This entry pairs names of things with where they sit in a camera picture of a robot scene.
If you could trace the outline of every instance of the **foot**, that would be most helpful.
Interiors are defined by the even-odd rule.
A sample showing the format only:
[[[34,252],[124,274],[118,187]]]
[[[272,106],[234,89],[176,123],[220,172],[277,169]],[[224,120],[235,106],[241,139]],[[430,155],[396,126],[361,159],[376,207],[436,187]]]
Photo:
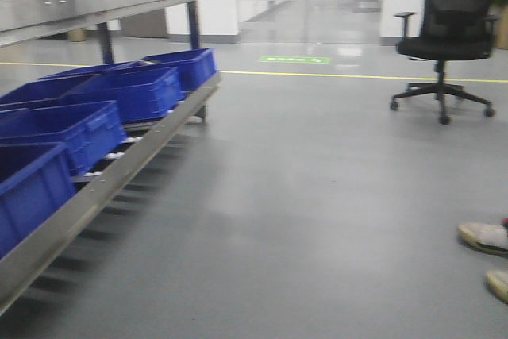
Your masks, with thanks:
[[[490,254],[508,254],[508,218],[501,225],[465,222],[459,234],[473,248]]]
[[[485,280],[492,292],[508,303],[508,271],[490,270],[485,275]]]

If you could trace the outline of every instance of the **black office chair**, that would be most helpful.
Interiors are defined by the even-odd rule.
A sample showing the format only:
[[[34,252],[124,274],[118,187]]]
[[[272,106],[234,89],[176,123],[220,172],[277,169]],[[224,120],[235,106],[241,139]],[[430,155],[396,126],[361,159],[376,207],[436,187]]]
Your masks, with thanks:
[[[404,20],[403,38],[397,52],[412,60],[436,60],[436,83],[410,83],[406,92],[396,94],[391,109],[398,109],[398,98],[420,94],[436,94],[441,106],[439,122],[450,123],[446,112],[445,94],[468,99],[486,106],[484,114],[493,117],[492,103],[464,91],[464,87],[445,83],[445,65],[450,60],[486,59],[491,55],[492,34],[497,17],[487,15],[492,0],[425,0],[425,14],[419,37],[407,36],[409,19],[414,12],[398,13]]]

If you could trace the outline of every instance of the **shelf rack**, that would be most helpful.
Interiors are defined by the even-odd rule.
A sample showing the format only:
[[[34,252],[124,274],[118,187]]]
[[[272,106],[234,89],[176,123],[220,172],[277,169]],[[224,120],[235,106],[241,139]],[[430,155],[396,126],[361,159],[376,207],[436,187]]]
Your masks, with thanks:
[[[122,17],[187,4],[191,48],[199,48],[198,0],[0,0],[0,48],[22,41],[98,26],[105,64],[112,63],[107,22]],[[0,260],[0,315],[75,239],[95,216],[176,134],[187,119],[206,117],[206,101],[218,89],[214,75],[146,129],[119,159],[95,176],[69,202]]]

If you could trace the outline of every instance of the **white shoe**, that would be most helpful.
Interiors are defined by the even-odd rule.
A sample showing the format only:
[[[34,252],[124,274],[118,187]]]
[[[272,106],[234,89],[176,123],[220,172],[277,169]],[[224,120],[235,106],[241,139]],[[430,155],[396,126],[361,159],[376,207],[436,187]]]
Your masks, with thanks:
[[[490,254],[508,254],[508,219],[502,225],[465,222],[459,234],[470,246]]]
[[[485,280],[492,292],[508,303],[508,271],[490,270],[485,275]]]

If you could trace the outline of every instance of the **storage bin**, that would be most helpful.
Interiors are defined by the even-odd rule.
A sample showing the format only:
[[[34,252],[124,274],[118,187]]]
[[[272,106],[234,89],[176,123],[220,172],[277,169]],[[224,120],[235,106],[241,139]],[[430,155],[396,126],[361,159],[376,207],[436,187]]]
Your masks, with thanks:
[[[26,110],[0,120],[0,144],[65,143],[72,175],[87,172],[125,138],[115,102]]]
[[[64,149],[0,145],[0,258],[75,194]]]
[[[177,67],[183,91],[195,91],[217,72],[212,48],[195,49],[163,55],[146,56],[143,61],[153,62],[153,68]]]
[[[0,121],[9,117],[14,117],[25,110],[26,109],[0,110]]]
[[[183,99],[178,70],[173,67],[146,70],[145,67],[97,76],[68,97],[76,103],[114,100],[122,122],[163,117]]]
[[[115,69],[124,67],[128,63],[115,63],[115,64],[103,64],[103,65],[94,65],[91,67],[77,67],[76,69],[70,69],[68,71],[59,71],[58,73],[54,73],[52,75],[45,75],[44,77],[40,77],[41,79],[58,79],[61,77],[72,77],[76,75],[101,75],[102,73],[106,73],[108,71],[113,71]]]
[[[0,110],[38,109],[64,103],[64,96],[94,75],[77,75],[26,83],[0,97]]]

